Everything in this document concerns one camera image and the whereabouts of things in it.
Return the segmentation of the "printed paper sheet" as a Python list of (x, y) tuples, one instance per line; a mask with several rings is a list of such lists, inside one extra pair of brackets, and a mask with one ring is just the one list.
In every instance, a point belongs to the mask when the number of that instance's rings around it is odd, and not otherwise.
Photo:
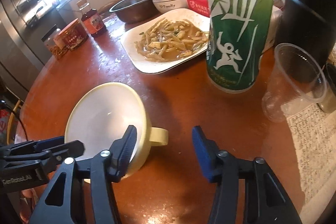
[(335, 172), (335, 112), (317, 104), (287, 118), (298, 162), (301, 189), (309, 202)]

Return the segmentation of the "clear plastic cup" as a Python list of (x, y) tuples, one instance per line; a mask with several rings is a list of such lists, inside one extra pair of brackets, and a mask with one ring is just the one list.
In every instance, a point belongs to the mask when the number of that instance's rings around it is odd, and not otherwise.
[(274, 50), (274, 60), (261, 101), (262, 110), (270, 121), (282, 122), (325, 98), (326, 77), (306, 50), (281, 43)]

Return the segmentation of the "clear jar of nuts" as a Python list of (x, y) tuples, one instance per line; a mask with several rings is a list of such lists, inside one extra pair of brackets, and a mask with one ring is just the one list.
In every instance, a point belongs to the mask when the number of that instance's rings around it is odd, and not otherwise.
[(60, 28), (58, 28), (57, 25), (54, 25), (42, 37), (43, 44), (57, 60), (63, 57), (68, 51), (68, 47), (59, 36), (60, 31)]

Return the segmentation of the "red sauce bottle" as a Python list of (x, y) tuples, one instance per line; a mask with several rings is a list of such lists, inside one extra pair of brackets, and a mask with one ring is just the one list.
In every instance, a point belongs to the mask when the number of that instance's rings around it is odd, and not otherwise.
[(100, 14), (90, 6), (87, 0), (78, 1), (77, 6), (82, 14), (81, 21), (93, 38), (97, 38), (107, 31)]

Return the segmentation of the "white square plate with food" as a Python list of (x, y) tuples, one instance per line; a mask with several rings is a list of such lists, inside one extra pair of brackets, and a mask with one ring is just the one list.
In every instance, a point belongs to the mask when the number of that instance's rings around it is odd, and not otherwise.
[(205, 52), (209, 29), (208, 17), (176, 9), (128, 30), (121, 43), (133, 65), (153, 75)]

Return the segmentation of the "black kettle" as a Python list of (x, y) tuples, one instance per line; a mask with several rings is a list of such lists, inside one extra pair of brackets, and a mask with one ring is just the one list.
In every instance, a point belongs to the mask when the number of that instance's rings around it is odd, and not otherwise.
[(285, 0), (274, 44), (289, 43), (324, 67), (335, 45), (335, 0)]

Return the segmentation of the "stainless steel bowl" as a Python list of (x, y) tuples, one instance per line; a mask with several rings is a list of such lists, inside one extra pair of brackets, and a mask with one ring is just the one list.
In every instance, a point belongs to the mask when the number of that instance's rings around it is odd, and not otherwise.
[(153, 0), (122, 0), (109, 9), (126, 24), (142, 22), (159, 13)]

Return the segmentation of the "red tissue pack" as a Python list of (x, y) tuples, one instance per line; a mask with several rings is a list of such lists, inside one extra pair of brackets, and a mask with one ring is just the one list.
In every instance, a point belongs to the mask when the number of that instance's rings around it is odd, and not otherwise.
[(187, 0), (188, 8), (201, 14), (202, 16), (210, 17), (210, 9), (208, 0)]

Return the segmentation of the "white ceramic bowl with text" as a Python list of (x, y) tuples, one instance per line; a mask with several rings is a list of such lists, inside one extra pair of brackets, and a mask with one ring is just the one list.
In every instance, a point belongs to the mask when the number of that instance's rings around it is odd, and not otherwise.
[(161, 14), (175, 9), (188, 8), (187, 0), (153, 0), (153, 4)]

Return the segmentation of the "green soda bottle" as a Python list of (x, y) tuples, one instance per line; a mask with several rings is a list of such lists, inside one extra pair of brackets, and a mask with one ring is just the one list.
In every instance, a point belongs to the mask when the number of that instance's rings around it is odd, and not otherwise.
[(273, 0), (208, 0), (208, 3), (209, 78), (227, 93), (245, 92), (253, 86), (259, 73)]

